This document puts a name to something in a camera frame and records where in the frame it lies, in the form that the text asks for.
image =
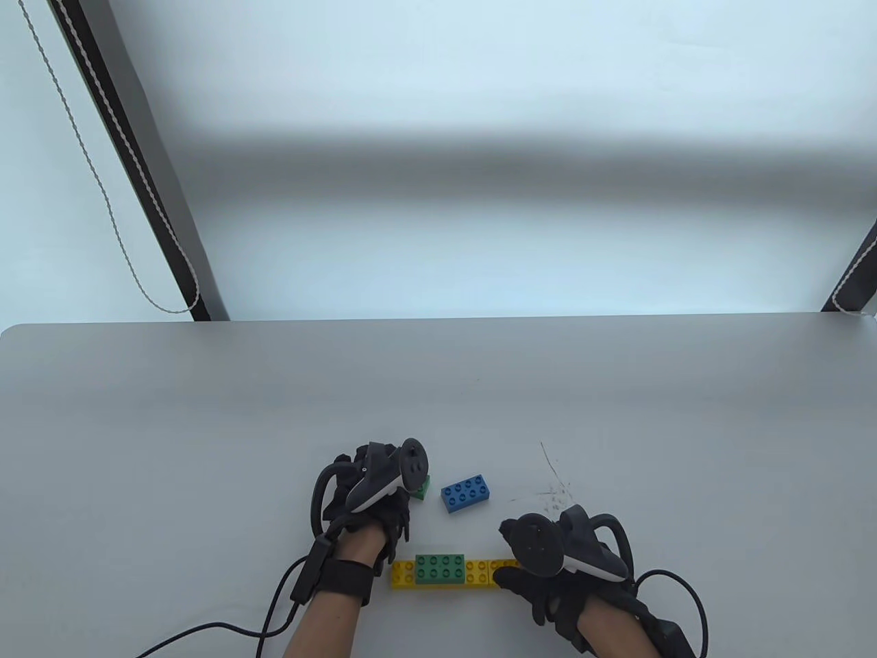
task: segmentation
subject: blue lego brick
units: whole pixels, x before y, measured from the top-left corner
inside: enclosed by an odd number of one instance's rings
[[[488,498],[490,498],[490,489],[480,475],[446,486],[441,491],[441,499],[449,514]]]

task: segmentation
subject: wire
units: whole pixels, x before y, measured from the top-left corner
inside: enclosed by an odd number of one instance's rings
[[[865,259],[866,256],[868,256],[868,254],[871,253],[871,250],[874,249],[874,247],[877,247],[877,238],[874,238],[871,241],[871,244],[868,245],[865,251],[863,251],[859,258],[856,259],[856,261],[850,267],[850,270],[844,275],[844,278],[840,280],[837,288],[835,288],[834,292],[831,293],[831,303],[834,304],[834,307],[844,315],[868,315],[867,313],[863,313],[861,311],[848,311],[847,309],[841,307],[840,303],[838,302],[838,294],[840,294],[840,289],[843,288],[846,285],[846,282],[850,280],[852,273],[855,272],[856,268],[862,264],[862,261]]]
[[[277,589],[275,590],[274,598],[271,599],[271,607],[268,608],[268,615],[265,619],[265,625],[262,627],[261,632],[250,631],[250,630],[247,630],[246,628],[241,628],[240,626],[235,626],[234,624],[227,624],[224,621],[211,621],[208,624],[201,624],[200,626],[192,626],[191,628],[186,629],[182,633],[178,633],[177,635],[174,635],[173,637],[167,638],[166,640],[156,644],[154,647],[148,648],[142,654],[138,655],[137,658],[146,658],[148,655],[154,654],[156,651],[158,651],[159,649],[163,649],[164,647],[166,647],[169,644],[173,644],[174,642],[176,642],[178,640],[182,640],[183,638],[188,637],[194,633],[200,633],[201,631],[206,631],[210,628],[224,628],[226,631],[233,631],[234,633],[237,633],[239,635],[245,635],[248,638],[259,638],[259,640],[260,640],[259,647],[261,650],[262,642],[268,638],[273,638],[273,637],[276,637],[277,635],[280,635],[281,633],[284,633],[289,628],[289,625],[292,624],[292,620],[295,618],[296,612],[298,612],[298,603],[293,604],[292,610],[289,611],[289,615],[287,616],[286,621],[283,623],[283,626],[275,629],[274,631],[270,631],[270,632],[268,631],[267,626],[270,623],[271,615],[274,613],[274,608],[277,605],[277,599],[280,598],[280,593],[281,593],[281,590],[283,589],[283,585],[286,584],[286,581],[289,579],[289,576],[292,574],[293,570],[299,564],[304,562],[306,559],[307,559],[307,555],[299,558],[298,560],[293,562],[292,565],[289,567],[289,569],[286,570],[286,573],[283,574],[283,578],[280,579],[280,583],[277,585]]]
[[[262,636],[259,638],[259,646],[256,647],[256,658],[261,658],[261,656],[262,656],[262,648],[265,646],[265,640],[267,640],[267,638],[268,638],[268,635],[267,635],[268,626],[271,624],[271,617],[274,615],[274,609],[277,606],[277,601],[280,599],[280,593],[283,589],[283,584],[286,583],[287,578],[289,578],[289,575],[292,573],[292,570],[295,569],[299,564],[301,564],[302,562],[304,562],[307,559],[308,559],[308,556],[305,555],[304,557],[294,561],[292,563],[292,566],[286,570],[285,574],[283,574],[283,578],[280,579],[280,584],[277,585],[277,589],[275,590],[275,594],[271,598],[271,605],[268,607],[268,612],[265,615],[265,623],[262,624]],[[294,604],[292,606],[292,609],[293,609],[293,611],[297,610],[298,603]]]
[[[137,276],[137,272],[134,271],[134,266],[131,263],[131,257],[128,255],[128,250],[125,248],[125,243],[122,241],[122,236],[118,232],[118,224],[116,223],[116,215],[113,212],[112,204],[110,203],[110,195],[107,194],[107,190],[103,186],[103,181],[101,180],[100,175],[97,173],[97,169],[95,169],[95,163],[91,160],[89,150],[85,147],[85,142],[82,140],[82,135],[79,132],[79,126],[76,124],[76,119],[73,118],[73,111],[70,110],[70,103],[68,103],[67,97],[64,95],[64,91],[63,89],[61,89],[61,83],[58,82],[58,76],[55,74],[54,68],[49,62],[48,55],[46,55],[46,50],[43,48],[42,42],[37,36],[36,28],[34,28],[33,26],[33,22],[31,21],[31,15],[30,13],[28,13],[27,8],[25,7],[24,0],[18,0],[18,6],[21,8],[21,13],[25,17],[25,22],[27,23],[27,29],[31,31],[33,42],[37,45],[39,54],[43,58],[43,63],[46,64],[46,70],[52,77],[52,82],[54,83],[55,90],[58,92],[58,96],[61,97],[61,104],[64,105],[64,111],[67,113],[67,118],[70,121],[70,126],[73,128],[73,134],[76,136],[76,141],[79,142],[79,148],[82,151],[82,155],[85,156],[85,161],[89,165],[91,175],[94,177],[95,182],[97,183],[97,188],[101,191],[103,202],[106,204],[107,207],[107,213],[110,215],[112,230],[116,234],[116,242],[118,242],[119,248],[121,248],[122,250],[122,255],[125,257],[125,262],[128,263],[128,269],[131,271],[131,276],[134,278],[134,282],[137,284],[137,287],[140,289],[140,292],[143,294],[143,297],[146,298],[147,302],[149,302],[159,311],[171,313],[172,315],[188,313],[193,308],[195,308],[195,305],[201,298],[201,284],[198,282],[198,275],[195,273],[195,268],[193,267],[192,262],[189,260],[189,257],[186,255],[185,250],[182,248],[180,241],[176,238],[174,229],[171,228],[168,217],[165,215],[164,210],[161,209],[161,204],[159,204],[158,198],[153,191],[153,187],[149,184],[149,180],[146,178],[146,172],[144,172],[143,166],[140,164],[139,158],[134,153],[131,142],[125,136],[125,131],[122,130],[122,125],[119,124],[118,119],[116,118],[116,112],[113,111],[112,106],[110,105],[110,101],[107,99],[107,96],[103,91],[103,86],[101,85],[100,80],[98,80],[97,78],[97,73],[95,73],[94,67],[91,66],[91,59],[89,59],[88,53],[85,52],[85,46],[82,45],[82,41],[79,39],[79,33],[76,31],[76,28],[73,27],[73,21],[70,19],[70,16],[67,13],[67,7],[64,6],[63,0],[55,0],[55,2],[57,2],[58,4],[58,9],[61,11],[61,14],[64,17],[64,22],[67,24],[70,34],[76,44],[76,48],[77,50],[79,50],[79,54],[82,57],[82,60],[85,62],[85,67],[89,71],[91,80],[97,88],[97,92],[101,97],[101,101],[103,102],[103,107],[106,108],[107,112],[109,113],[112,124],[116,127],[116,132],[118,132],[118,136],[121,138],[122,143],[125,144],[125,148],[127,149],[128,154],[131,156],[134,162],[134,166],[137,168],[137,171],[140,174],[140,180],[143,182],[143,185],[146,188],[146,193],[152,200],[153,206],[155,207],[156,212],[159,213],[159,217],[164,223],[165,228],[168,229],[168,235],[170,235],[171,240],[176,245],[176,248],[180,252],[182,259],[186,261],[186,267],[189,268],[189,273],[192,274],[192,280],[195,282],[195,298],[192,300],[192,303],[181,311],[172,311],[171,309],[167,309],[164,306],[156,303],[155,300],[153,300],[146,293],[146,290],[144,290],[143,284],[140,282],[140,279]]]
[[[701,618],[701,654],[699,658],[706,658],[707,656],[707,648],[709,647],[709,628],[707,627],[707,612],[703,609],[703,603],[701,602],[701,598],[697,596],[697,592],[695,588],[685,582],[685,580],[681,576],[677,576],[672,571],[667,571],[666,569],[651,569],[650,571],[646,571],[642,576],[637,578],[637,581],[633,584],[633,596],[638,597],[639,594],[639,586],[643,584],[643,582],[651,578],[652,576],[666,576],[667,578],[671,578],[675,580],[678,584],[684,587],[688,594],[695,600],[695,605],[697,606],[697,614],[700,615]]]

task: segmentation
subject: blind cord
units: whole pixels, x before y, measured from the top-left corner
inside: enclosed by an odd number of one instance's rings
[[[83,61],[85,62],[85,67],[89,71],[89,75],[91,80],[94,82],[97,87],[98,94],[101,97],[101,101],[103,102],[103,107],[106,108],[107,112],[110,114],[110,118],[112,120],[113,126],[116,128],[116,132],[118,136],[121,138],[122,142],[125,144],[125,148],[128,151],[128,154],[132,157],[134,162],[134,166],[137,168],[137,171],[140,175],[140,180],[143,182],[144,187],[146,187],[146,192],[149,194],[149,198],[152,199],[153,206],[155,210],[159,213],[159,217],[161,217],[161,221],[164,223],[165,228],[168,229],[168,235],[170,235],[171,240],[174,241],[177,250],[180,252],[182,259],[186,261],[186,267],[189,268],[190,274],[192,274],[192,280],[195,282],[195,298],[192,300],[192,303],[189,304],[186,308],[181,311],[174,311],[172,309],[165,308],[161,306],[154,299],[152,299],[146,290],[143,288],[143,284],[140,282],[139,277],[137,276],[137,272],[134,270],[134,266],[131,263],[131,257],[128,255],[128,250],[125,248],[125,243],[122,241],[122,236],[118,231],[118,224],[116,222],[116,215],[113,212],[112,204],[110,203],[110,196],[107,194],[106,188],[103,186],[103,181],[101,180],[100,175],[97,173],[97,169],[95,169],[95,163],[91,160],[91,156],[89,155],[88,148],[85,147],[85,142],[82,140],[82,134],[79,132],[79,126],[76,124],[76,120],[73,117],[73,111],[70,110],[70,103],[68,103],[67,97],[64,95],[64,91],[61,88],[61,83],[58,82],[58,76],[54,72],[54,68],[52,64],[49,62],[48,55],[46,55],[46,50],[43,48],[42,43],[39,40],[39,36],[37,36],[37,31],[33,27],[33,22],[31,21],[31,15],[28,13],[27,8],[25,7],[24,0],[18,0],[18,6],[21,8],[21,13],[25,17],[25,22],[27,23],[27,29],[31,31],[31,36],[33,37],[33,42],[37,45],[37,49],[39,50],[40,56],[43,58],[43,63],[46,64],[46,70],[49,72],[49,75],[52,77],[52,82],[54,83],[55,90],[58,92],[58,96],[61,97],[61,103],[64,105],[64,111],[67,113],[67,118],[70,121],[70,126],[73,128],[73,133],[76,136],[76,141],[79,142],[79,148],[82,150],[82,155],[85,156],[85,161],[89,165],[89,169],[91,170],[91,175],[94,176],[95,182],[97,183],[97,188],[101,191],[101,196],[103,197],[103,202],[106,204],[107,213],[110,215],[110,222],[112,223],[112,230],[116,234],[116,242],[118,242],[119,248],[122,250],[122,255],[125,257],[125,262],[128,264],[128,269],[131,271],[131,276],[134,278],[134,282],[137,284],[140,292],[143,294],[143,297],[146,298],[146,301],[149,302],[152,306],[157,308],[159,311],[163,311],[165,313],[171,313],[173,315],[179,315],[182,313],[188,313],[193,308],[195,308],[195,304],[198,303],[198,300],[201,298],[201,285],[198,282],[198,276],[195,274],[195,268],[192,267],[192,262],[189,260],[189,257],[186,255],[185,250],[182,248],[180,241],[176,238],[176,234],[174,230],[171,228],[170,222],[168,221],[168,217],[165,215],[164,210],[161,209],[161,205],[158,202],[158,198],[153,191],[152,185],[149,184],[149,181],[146,179],[146,173],[143,171],[143,166],[140,164],[140,160],[137,155],[134,153],[134,149],[131,146],[131,142],[125,136],[125,131],[122,130],[122,126],[118,123],[118,119],[116,118],[116,112],[113,111],[110,101],[107,99],[106,94],[103,92],[103,86],[100,81],[97,79],[97,73],[95,73],[94,68],[91,66],[91,60],[89,59],[88,54],[85,52],[85,46],[82,45],[82,41],[79,39],[79,33],[73,27],[73,21],[70,20],[70,16],[67,13],[67,7],[64,6],[63,0],[55,0],[58,4],[58,9],[61,10],[61,15],[64,17],[64,22],[67,24],[68,29],[70,30],[70,34],[73,36],[73,40],[76,44],[76,48],[79,50],[79,54],[82,56]]]

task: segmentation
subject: black cable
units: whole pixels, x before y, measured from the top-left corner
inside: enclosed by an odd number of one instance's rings
[[[637,581],[633,584],[633,596],[638,597],[639,595],[639,586],[645,581],[647,578],[651,578],[652,576],[666,576],[667,578],[671,578],[675,580],[678,584],[684,587],[688,594],[695,600],[695,605],[697,606],[697,614],[701,617],[701,654],[699,658],[706,658],[707,656],[707,648],[709,646],[709,629],[707,628],[707,612],[703,609],[703,603],[701,603],[701,598],[697,596],[697,592],[695,592],[695,588],[685,582],[685,580],[681,576],[677,576],[672,571],[667,571],[666,569],[652,569],[650,571],[646,571],[642,576],[637,578]]]
[[[265,623],[262,624],[262,637],[259,638],[259,646],[256,647],[256,658],[261,658],[262,656],[262,648],[265,646],[265,640],[267,639],[266,633],[268,631],[268,626],[271,624],[271,617],[274,615],[274,608],[277,606],[277,601],[280,600],[280,593],[283,590],[283,585],[286,583],[289,575],[292,573],[292,570],[307,559],[308,556],[305,555],[304,557],[294,561],[292,563],[292,566],[286,570],[285,574],[283,574],[283,578],[280,579],[280,584],[277,585],[274,597],[271,599],[271,605],[268,607],[268,612],[265,615]],[[298,604],[292,606],[293,610],[295,610],[297,607]]]
[[[182,633],[178,633],[177,635],[174,635],[173,637],[167,638],[166,640],[156,644],[154,647],[148,648],[142,654],[138,655],[137,658],[146,658],[148,655],[154,654],[159,649],[163,649],[168,644],[173,644],[177,640],[182,640],[182,638],[188,637],[189,635],[192,635],[193,633],[199,633],[201,631],[206,631],[210,628],[224,628],[227,631],[232,631],[234,633],[238,633],[239,635],[245,635],[248,638],[259,638],[260,640],[266,640],[267,638],[273,638],[273,637],[276,637],[277,635],[280,635],[281,633],[284,633],[289,628],[289,625],[292,624],[292,620],[295,618],[296,612],[298,612],[298,604],[294,604],[292,606],[292,610],[289,611],[289,615],[286,618],[286,621],[283,623],[283,626],[281,626],[280,628],[277,628],[274,631],[268,632],[267,631],[267,624],[270,621],[270,614],[274,612],[274,607],[277,603],[277,599],[280,597],[280,593],[281,593],[281,590],[283,589],[283,585],[289,579],[289,576],[292,574],[293,569],[295,569],[299,564],[304,562],[306,558],[307,558],[307,555],[305,555],[303,558],[300,558],[300,559],[296,560],[295,562],[293,562],[292,566],[286,570],[285,574],[283,574],[283,578],[281,578],[280,584],[277,585],[277,589],[275,591],[275,597],[271,602],[271,608],[268,611],[269,618],[266,619],[265,627],[262,628],[261,633],[258,631],[250,631],[250,630],[247,630],[246,628],[241,628],[240,626],[235,626],[234,624],[226,624],[224,621],[211,621],[210,623],[201,624],[200,626],[192,626],[191,628],[183,631]]]

